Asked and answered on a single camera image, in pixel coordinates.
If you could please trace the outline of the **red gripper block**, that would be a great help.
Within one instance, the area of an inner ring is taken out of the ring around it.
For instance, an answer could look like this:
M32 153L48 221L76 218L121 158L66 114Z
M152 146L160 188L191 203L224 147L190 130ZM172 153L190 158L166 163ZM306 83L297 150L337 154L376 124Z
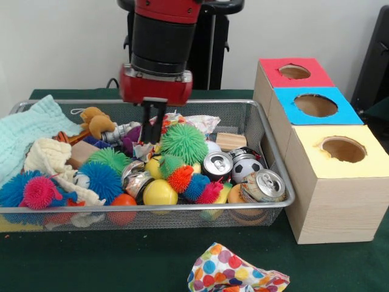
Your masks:
M141 104L143 120L141 141L156 144L160 141L166 107L184 106L193 86L193 76L188 70L176 77L149 75L124 64L119 74L119 92L127 103ZM152 101L157 109L156 121L150 124Z

